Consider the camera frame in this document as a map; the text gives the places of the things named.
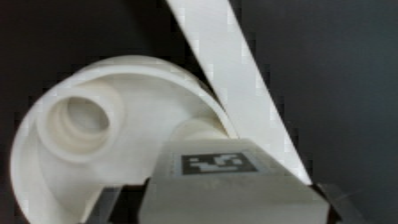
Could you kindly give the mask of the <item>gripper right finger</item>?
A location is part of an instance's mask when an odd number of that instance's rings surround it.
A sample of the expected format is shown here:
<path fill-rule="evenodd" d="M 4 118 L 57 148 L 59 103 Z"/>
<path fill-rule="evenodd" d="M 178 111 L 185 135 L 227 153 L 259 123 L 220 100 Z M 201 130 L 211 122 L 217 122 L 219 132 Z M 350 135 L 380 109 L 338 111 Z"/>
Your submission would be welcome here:
<path fill-rule="evenodd" d="M 341 188 L 334 184 L 318 183 L 315 189 L 331 204 L 327 224 L 368 224 Z"/>

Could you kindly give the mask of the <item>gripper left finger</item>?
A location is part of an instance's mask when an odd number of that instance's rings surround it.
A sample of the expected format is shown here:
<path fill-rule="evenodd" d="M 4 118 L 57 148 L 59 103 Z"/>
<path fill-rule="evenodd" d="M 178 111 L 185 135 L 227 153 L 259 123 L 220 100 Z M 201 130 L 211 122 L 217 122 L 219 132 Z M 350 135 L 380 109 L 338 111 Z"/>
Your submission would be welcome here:
<path fill-rule="evenodd" d="M 89 213 L 89 217 L 82 224 L 112 224 L 108 220 L 119 200 L 121 191 L 121 187 L 103 188 L 98 201 L 94 203 L 94 207 Z"/>

